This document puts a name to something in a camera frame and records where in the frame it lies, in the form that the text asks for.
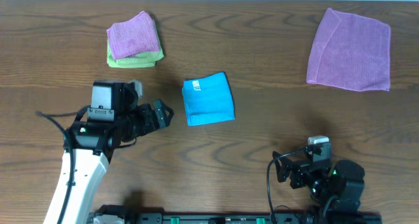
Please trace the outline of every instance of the purple cloth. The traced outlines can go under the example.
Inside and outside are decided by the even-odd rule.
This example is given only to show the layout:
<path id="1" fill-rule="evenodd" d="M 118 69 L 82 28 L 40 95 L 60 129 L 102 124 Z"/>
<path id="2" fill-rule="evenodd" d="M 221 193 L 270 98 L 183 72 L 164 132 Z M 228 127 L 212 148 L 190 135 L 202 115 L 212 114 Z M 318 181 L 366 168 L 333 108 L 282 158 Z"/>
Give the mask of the purple cloth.
<path id="1" fill-rule="evenodd" d="M 114 60 L 160 50 L 153 19 L 144 11 L 126 22 L 113 24 L 107 38 Z"/>
<path id="2" fill-rule="evenodd" d="M 389 25 L 327 9 L 308 60 L 307 83 L 355 91 L 388 91 Z"/>

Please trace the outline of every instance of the blue cloth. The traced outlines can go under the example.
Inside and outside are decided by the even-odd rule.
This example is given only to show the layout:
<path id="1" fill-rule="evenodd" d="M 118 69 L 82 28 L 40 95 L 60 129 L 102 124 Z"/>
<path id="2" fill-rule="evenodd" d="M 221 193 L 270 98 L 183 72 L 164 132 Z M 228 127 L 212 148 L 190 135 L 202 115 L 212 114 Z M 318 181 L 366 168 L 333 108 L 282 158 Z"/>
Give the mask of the blue cloth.
<path id="1" fill-rule="evenodd" d="M 224 73 L 183 82 L 188 126 L 234 120 L 234 104 Z"/>

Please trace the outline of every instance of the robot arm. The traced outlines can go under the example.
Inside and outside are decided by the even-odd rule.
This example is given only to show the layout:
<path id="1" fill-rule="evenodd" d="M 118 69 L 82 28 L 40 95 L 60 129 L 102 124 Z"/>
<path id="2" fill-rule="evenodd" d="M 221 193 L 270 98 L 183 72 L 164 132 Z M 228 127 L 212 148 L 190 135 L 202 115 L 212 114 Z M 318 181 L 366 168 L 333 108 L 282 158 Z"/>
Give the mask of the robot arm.
<path id="1" fill-rule="evenodd" d="M 121 147 L 122 141 L 136 141 L 138 136 L 169 126 L 173 110 L 161 100 L 153 102 L 154 110 L 148 103 L 137 105 L 141 97 L 142 85 L 138 81 L 93 84 L 91 106 L 79 112 L 65 131 L 69 138 L 64 144 L 61 174 L 44 223 L 86 223 L 113 151 Z M 82 122 L 85 111 L 87 121 Z M 74 171 L 71 171 L 71 159 Z"/>

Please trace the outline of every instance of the purple towel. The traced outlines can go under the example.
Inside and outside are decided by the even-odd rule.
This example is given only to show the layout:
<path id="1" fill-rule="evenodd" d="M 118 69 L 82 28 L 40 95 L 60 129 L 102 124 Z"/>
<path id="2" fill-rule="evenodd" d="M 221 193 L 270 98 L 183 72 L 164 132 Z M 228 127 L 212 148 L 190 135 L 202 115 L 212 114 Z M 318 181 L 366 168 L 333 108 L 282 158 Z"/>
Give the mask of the purple towel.
<path id="1" fill-rule="evenodd" d="M 113 24 L 107 38 L 114 60 L 160 50 L 153 19 L 144 11 L 126 22 Z"/>
<path id="2" fill-rule="evenodd" d="M 327 9 L 308 60 L 307 83 L 355 91 L 388 91 L 389 25 Z"/>

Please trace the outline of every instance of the blue towel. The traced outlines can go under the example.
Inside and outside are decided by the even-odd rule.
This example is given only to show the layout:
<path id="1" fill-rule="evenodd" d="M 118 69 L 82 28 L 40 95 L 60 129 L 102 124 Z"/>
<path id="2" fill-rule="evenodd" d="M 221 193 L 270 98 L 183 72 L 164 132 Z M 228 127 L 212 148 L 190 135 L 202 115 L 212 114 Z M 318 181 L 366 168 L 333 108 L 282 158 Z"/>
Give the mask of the blue towel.
<path id="1" fill-rule="evenodd" d="M 183 82 L 188 126 L 234 120 L 234 105 L 224 73 Z"/>

